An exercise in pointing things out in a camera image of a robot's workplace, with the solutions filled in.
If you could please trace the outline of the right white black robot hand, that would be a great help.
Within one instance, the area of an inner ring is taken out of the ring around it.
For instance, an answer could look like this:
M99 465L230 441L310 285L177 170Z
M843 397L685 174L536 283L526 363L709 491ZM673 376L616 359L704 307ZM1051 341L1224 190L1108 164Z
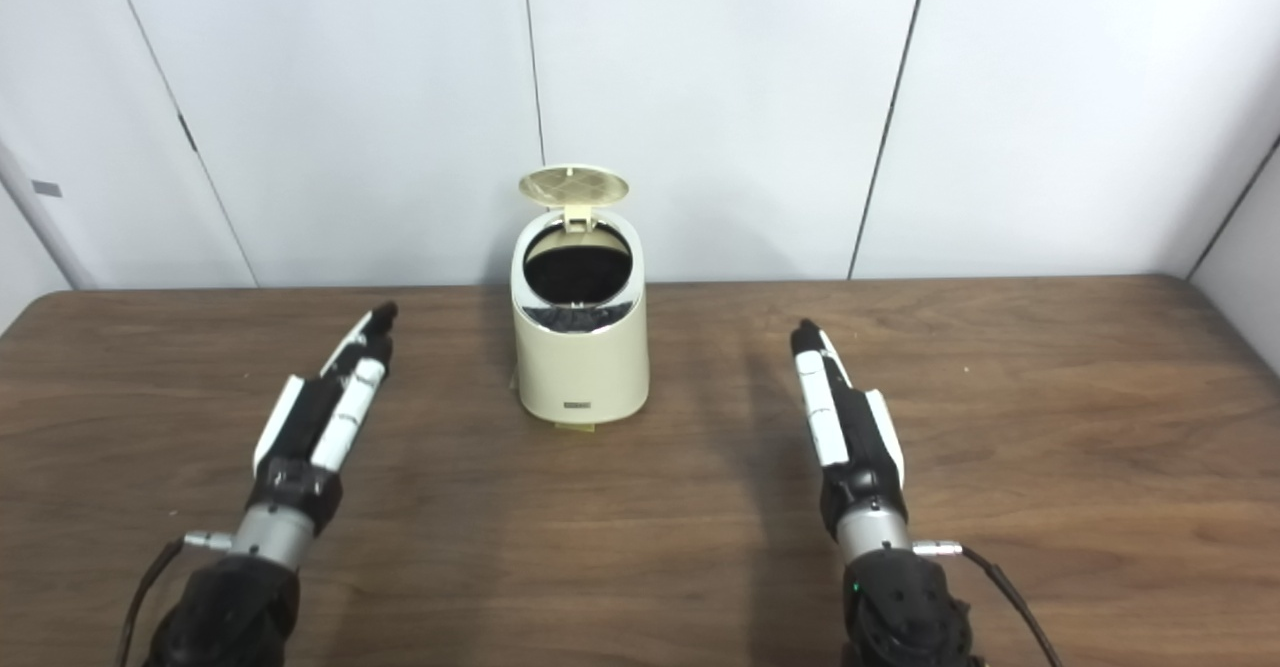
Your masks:
M905 549L905 457L890 408L852 384L824 330L804 319L791 352L820 470L819 512L828 534L856 554Z

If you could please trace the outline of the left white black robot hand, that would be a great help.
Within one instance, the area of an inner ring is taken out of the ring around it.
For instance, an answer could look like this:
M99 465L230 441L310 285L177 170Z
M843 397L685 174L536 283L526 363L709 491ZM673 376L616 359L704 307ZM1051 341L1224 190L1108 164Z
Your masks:
M291 375L253 449L248 508L303 515L320 534L344 488L340 471L390 371L390 332L399 310L379 303L343 335L319 373Z

